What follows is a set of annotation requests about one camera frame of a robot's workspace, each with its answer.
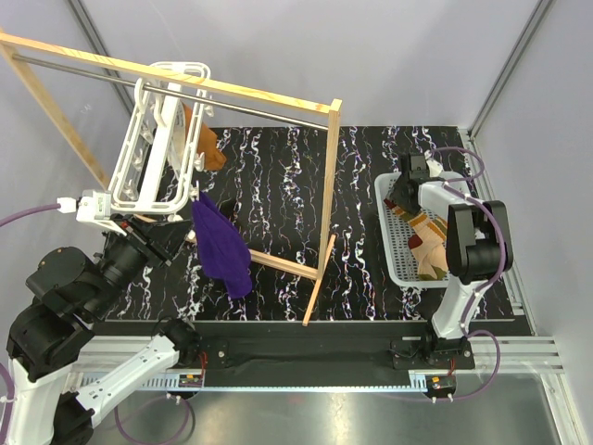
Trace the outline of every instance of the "wooden beam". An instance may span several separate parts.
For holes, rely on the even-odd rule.
[[[329,243],[327,243],[327,250],[325,253],[325,261],[323,262],[323,270],[327,269],[327,263],[330,262],[330,258],[332,257],[332,250],[334,249],[335,243],[335,234],[332,234]],[[307,311],[305,312],[305,318],[303,319],[303,326],[309,324],[309,320],[311,318],[311,314],[313,313],[313,308],[315,308],[315,301],[317,301],[317,296],[319,295],[319,291],[322,289],[322,281],[323,276],[321,278],[317,278],[315,281],[315,287],[313,288],[313,292],[311,293],[311,298],[309,299],[309,306],[307,306]]]
[[[322,207],[322,237],[319,243],[319,263],[317,265],[317,279],[323,277],[325,266],[322,259],[325,258],[327,241],[330,233],[332,219],[332,203],[334,202],[334,178],[335,160],[337,159],[337,143],[340,137],[340,108],[342,101],[334,99],[330,106],[329,125],[327,129],[327,148],[325,150],[325,181],[323,183],[323,207]]]
[[[267,91],[234,85],[232,83],[213,81],[211,79],[204,79],[172,70],[149,67],[140,63],[129,62],[113,57],[99,56],[97,54],[87,53],[85,51],[79,51],[77,49],[67,48],[65,46],[58,46],[56,44],[37,42],[35,40],[25,39],[22,37],[17,37],[16,35],[5,34],[3,32],[0,32],[0,43],[14,45],[20,48],[32,49],[34,51],[39,51],[53,56],[65,57],[89,65],[107,68],[109,70],[129,72],[131,74],[135,74],[140,77],[146,77],[148,79],[152,78],[165,82],[175,82],[181,85],[192,86],[194,88],[202,88],[215,93],[222,93],[224,95],[244,97],[258,100],[259,102],[295,109],[303,109],[305,111],[323,116],[326,116],[330,111],[329,106],[310,102],[308,100],[297,99],[287,95],[277,95]]]
[[[89,150],[88,146],[86,146],[82,138],[74,130],[74,127],[57,105],[54,98],[47,92],[42,82],[32,71],[31,67],[24,62],[13,60],[12,56],[17,54],[17,50],[9,45],[0,44],[0,53],[8,65],[17,73],[40,107],[45,111],[47,117],[56,125],[59,132],[68,141],[89,172],[104,189],[107,188],[109,186],[108,176],[101,168],[101,165],[91,150]]]
[[[295,275],[304,276],[309,280],[315,280],[317,278],[317,269],[312,267],[298,264],[297,262],[284,260],[282,258],[273,257],[267,253],[258,252],[257,250],[250,249],[251,260],[264,266],[270,266],[274,269],[278,269],[284,272],[293,273]]]

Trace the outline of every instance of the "black marble table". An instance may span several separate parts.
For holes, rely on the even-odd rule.
[[[309,266],[317,264],[325,133],[298,127],[215,130],[227,157],[220,172],[196,173],[200,189],[221,207],[255,248]],[[439,146],[461,146],[454,127],[343,127],[340,132],[331,233],[334,255],[312,320],[428,318],[444,289],[401,288],[387,273],[374,197],[374,179],[397,169],[397,156]],[[468,173],[457,153],[445,169]],[[162,196],[171,193],[163,178]],[[186,208],[182,215],[189,217]],[[110,320],[302,320],[313,282],[252,263],[254,288],[230,300],[224,284],[206,277],[195,247],[187,246],[167,269],[146,268],[108,316]],[[486,293],[479,318],[511,318],[506,288]]]

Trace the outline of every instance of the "purple towel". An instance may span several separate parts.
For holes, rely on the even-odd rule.
[[[192,214],[204,273],[224,281],[232,299],[241,299],[252,288],[249,276],[251,254],[245,241],[216,204],[202,192],[199,201],[192,204]]]

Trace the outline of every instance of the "orange cloth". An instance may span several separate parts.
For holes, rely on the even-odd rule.
[[[192,109],[183,104],[185,113],[185,138],[189,133],[189,121],[192,119]],[[224,156],[216,147],[216,133],[202,122],[200,137],[197,140],[197,154],[204,153],[204,170],[221,170],[226,162]]]

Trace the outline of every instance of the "gray wall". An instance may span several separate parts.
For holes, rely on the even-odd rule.
[[[0,26],[6,32],[89,49],[64,1],[0,3]],[[36,72],[111,174],[128,117],[110,87],[66,73],[44,69]],[[56,197],[79,197],[85,188],[98,188],[3,59],[0,83],[1,217],[56,202]],[[87,255],[92,254],[101,248],[102,236],[98,230],[75,222],[73,215],[51,211],[0,229],[0,246],[0,361],[6,363],[8,328],[32,301],[26,277],[51,249],[77,246]]]
[[[85,2],[112,56],[193,60],[316,102],[345,125],[468,126],[536,0]],[[274,125],[219,111],[213,125]]]
[[[478,134],[509,207],[517,263],[540,333],[555,336],[593,437],[593,2],[556,2]]]

